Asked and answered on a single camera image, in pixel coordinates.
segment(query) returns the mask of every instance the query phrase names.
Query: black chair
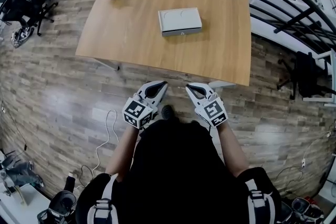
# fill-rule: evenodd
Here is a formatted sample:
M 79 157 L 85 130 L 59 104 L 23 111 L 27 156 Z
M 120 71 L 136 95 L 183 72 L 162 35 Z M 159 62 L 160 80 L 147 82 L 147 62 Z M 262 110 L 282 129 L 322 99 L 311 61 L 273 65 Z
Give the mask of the black chair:
M 47 19 L 53 23 L 54 20 L 46 17 L 46 14 L 57 5 L 57 2 L 47 6 L 44 5 L 44 1 L 7 0 L 3 20 L 20 22 L 22 27 L 37 26 L 37 35 L 41 36 L 39 30 L 43 19 Z M 26 22 L 23 16 L 29 17 L 29 21 Z
M 280 59 L 279 64 L 284 64 L 290 78 L 281 84 L 277 85 L 277 89 L 280 90 L 284 85 L 293 83 L 293 94 L 290 96 L 292 100 L 295 99 L 296 86 L 299 87 L 299 93 L 302 97 L 312 97 L 313 95 L 324 96 L 325 93 L 336 94 L 336 91 L 317 84 L 317 78 L 321 76 L 328 76 L 327 62 L 324 61 L 324 70 L 317 67 L 315 59 L 312 57 L 311 52 L 308 55 L 298 51 L 296 60 L 294 61 L 294 69 L 291 68 L 284 60 Z
M 8 5 L 9 5 L 10 1 L 7 2 L 7 0 L 0 0 L 0 3 L 2 3 L 1 6 L 0 6 L 0 14 L 1 13 L 4 13 L 4 14 L 7 13 L 6 8 L 8 8 Z M 2 22 L 4 22 L 6 25 L 11 25 L 10 22 L 7 22 L 7 21 L 3 20 L 2 18 L 0 18 L 0 20 Z

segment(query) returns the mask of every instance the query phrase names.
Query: white desk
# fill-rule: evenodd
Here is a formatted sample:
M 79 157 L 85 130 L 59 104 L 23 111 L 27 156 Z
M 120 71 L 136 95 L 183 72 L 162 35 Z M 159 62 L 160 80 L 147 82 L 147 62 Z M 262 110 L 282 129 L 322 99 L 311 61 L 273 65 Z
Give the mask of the white desk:
M 319 59 L 323 59 L 328 56 L 330 56 L 330 62 L 331 62 L 332 89 L 335 91 L 336 90 L 336 52 L 333 49 L 331 49 L 330 51 L 327 51 L 323 54 L 319 54 L 315 56 L 314 59 L 319 60 Z M 331 94 L 330 98 L 325 98 L 325 97 L 307 98 L 305 97 L 303 100 L 307 102 L 325 102 L 324 106 L 330 106 L 330 107 L 336 108 L 335 94 Z

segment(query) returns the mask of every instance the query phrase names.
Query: wooden table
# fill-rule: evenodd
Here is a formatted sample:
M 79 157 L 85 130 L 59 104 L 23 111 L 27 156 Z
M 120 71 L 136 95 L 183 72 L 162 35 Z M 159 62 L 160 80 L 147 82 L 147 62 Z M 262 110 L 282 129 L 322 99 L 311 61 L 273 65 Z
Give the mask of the wooden table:
M 198 8 L 202 32 L 162 37 L 157 12 L 188 7 Z M 96 0 L 76 55 L 109 66 L 127 62 L 248 86 L 248 0 Z

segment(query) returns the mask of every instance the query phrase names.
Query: black shirt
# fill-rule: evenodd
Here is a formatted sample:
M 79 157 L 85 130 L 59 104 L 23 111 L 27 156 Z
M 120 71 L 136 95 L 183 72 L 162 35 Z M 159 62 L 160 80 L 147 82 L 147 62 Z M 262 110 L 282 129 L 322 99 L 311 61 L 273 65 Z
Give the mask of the black shirt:
M 265 170 L 252 168 L 235 178 L 198 123 L 161 120 L 141 137 L 130 172 L 113 185 L 119 223 L 248 223 L 245 182 L 250 179 L 263 193 L 272 193 L 279 212 L 280 195 Z M 100 174 L 83 190 L 76 208 L 78 224 L 87 223 L 88 210 L 109 180 Z

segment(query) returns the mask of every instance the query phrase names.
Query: wood plank floor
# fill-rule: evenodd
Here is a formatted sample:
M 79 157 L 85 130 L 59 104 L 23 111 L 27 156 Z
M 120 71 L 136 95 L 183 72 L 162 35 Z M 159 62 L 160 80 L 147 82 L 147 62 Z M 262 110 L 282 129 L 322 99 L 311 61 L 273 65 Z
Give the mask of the wood plank floor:
M 44 179 L 44 191 L 52 196 L 60 191 L 69 171 L 80 174 L 82 164 L 95 167 L 95 148 L 107 139 L 105 118 L 116 109 L 115 131 L 122 135 L 126 127 L 121 109 L 126 99 L 145 82 L 166 80 L 170 87 L 163 104 L 174 105 L 184 121 L 199 120 L 185 92 L 189 82 L 209 79 L 184 73 L 123 64 L 113 71 L 98 62 L 75 57 L 86 18 L 95 0 L 57 0 L 53 24 L 43 22 L 42 36 L 36 34 L 18 49 L 10 36 L 18 23 L 5 27 L 0 44 L 0 96 L 6 113 L 1 118 L 1 140 L 5 152 L 24 146 L 15 122 L 27 140 L 22 159 L 32 159 Z M 276 89 L 279 79 L 288 77 L 279 58 L 293 55 L 282 48 L 253 37 L 250 86 L 217 89 L 224 100 L 229 122 L 247 154 L 251 166 L 265 168 L 283 195 L 309 195 L 319 188 L 322 173 L 331 161 L 333 137 L 317 140 L 306 154 L 306 167 L 300 167 L 305 150 L 328 130 L 336 118 L 334 109 L 322 104 L 303 102 L 297 96 L 289 100 L 290 88 Z M 109 130 L 115 114 L 108 118 Z M 220 153 L 218 135 L 211 132 Z M 104 171 L 117 144 L 110 142 L 99 150 Z M 90 180 L 84 170 L 82 181 Z

